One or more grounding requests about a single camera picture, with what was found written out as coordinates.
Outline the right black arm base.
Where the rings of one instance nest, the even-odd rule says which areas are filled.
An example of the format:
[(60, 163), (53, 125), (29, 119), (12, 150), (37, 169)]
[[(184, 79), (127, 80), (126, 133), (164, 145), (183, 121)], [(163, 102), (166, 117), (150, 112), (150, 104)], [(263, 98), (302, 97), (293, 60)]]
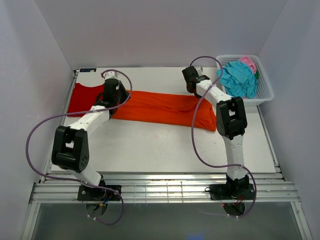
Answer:
[(210, 184), (204, 191), (211, 200), (253, 200), (256, 193), (248, 175), (236, 180), (226, 176), (226, 183)]

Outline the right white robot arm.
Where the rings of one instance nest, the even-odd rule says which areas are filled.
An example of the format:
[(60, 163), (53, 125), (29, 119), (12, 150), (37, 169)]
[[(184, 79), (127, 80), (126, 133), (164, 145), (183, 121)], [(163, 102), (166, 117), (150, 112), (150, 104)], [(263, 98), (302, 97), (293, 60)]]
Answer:
[(237, 199), (249, 185), (244, 168), (243, 139), (248, 126), (244, 101), (220, 90), (203, 74), (201, 67), (189, 66), (182, 70), (182, 75), (187, 91), (200, 100), (207, 100), (215, 108), (216, 129), (224, 141), (227, 159), (225, 191), (230, 198)]

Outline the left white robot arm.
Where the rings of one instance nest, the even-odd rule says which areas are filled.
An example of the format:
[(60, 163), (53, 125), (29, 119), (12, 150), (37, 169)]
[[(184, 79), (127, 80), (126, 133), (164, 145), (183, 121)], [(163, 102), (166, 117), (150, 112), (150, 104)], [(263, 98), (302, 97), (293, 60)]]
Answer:
[(55, 130), (51, 162), (71, 172), (77, 180), (89, 185), (88, 193), (100, 200), (106, 195), (103, 177), (89, 164), (89, 136), (116, 113), (116, 107), (129, 99), (122, 82), (105, 77), (103, 92), (99, 93), (89, 112), (79, 120)]

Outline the orange t shirt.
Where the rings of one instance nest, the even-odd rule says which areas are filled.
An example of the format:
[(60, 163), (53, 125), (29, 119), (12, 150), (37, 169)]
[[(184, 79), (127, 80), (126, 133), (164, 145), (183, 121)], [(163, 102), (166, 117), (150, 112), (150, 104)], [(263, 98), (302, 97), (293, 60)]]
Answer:
[(193, 95), (133, 91), (114, 119), (191, 127), (199, 99)]

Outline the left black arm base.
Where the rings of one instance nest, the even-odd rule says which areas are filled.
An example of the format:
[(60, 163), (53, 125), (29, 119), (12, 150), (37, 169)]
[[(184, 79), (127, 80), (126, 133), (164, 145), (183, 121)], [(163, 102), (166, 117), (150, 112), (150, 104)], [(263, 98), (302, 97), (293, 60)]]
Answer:
[(110, 190), (93, 188), (85, 185), (80, 185), (77, 194), (78, 201), (105, 201), (109, 199), (110, 201), (120, 201), (120, 197)]

